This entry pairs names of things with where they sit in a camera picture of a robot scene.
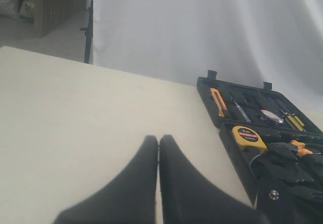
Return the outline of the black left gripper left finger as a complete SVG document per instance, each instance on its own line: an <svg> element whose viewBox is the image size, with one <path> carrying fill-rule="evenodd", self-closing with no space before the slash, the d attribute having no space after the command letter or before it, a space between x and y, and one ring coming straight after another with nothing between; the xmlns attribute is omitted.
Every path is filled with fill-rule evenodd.
<svg viewBox="0 0 323 224"><path fill-rule="evenodd" d="M62 211L55 223L155 223L157 166L158 141L148 135L112 181Z"/></svg>

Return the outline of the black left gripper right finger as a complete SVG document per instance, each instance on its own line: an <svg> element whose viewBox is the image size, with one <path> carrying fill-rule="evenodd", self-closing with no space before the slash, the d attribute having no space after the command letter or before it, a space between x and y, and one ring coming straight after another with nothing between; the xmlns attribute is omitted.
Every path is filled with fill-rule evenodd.
<svg viewBox="0 0 323 224"><path fill-rule="evenodd" d="M159 181L164 223L269 223L206 179L171 135L159 142Z"/></svg>

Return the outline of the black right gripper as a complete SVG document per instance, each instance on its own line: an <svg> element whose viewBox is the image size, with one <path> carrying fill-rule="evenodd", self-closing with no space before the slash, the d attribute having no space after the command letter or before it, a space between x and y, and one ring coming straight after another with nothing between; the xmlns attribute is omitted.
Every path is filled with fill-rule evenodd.
<svg viewBox="0 0 323 224"><path fill-rule="evenodd" d="M322 223L322 145L298 157L285 147L252 147L252 206L270 223Z"/></svg>

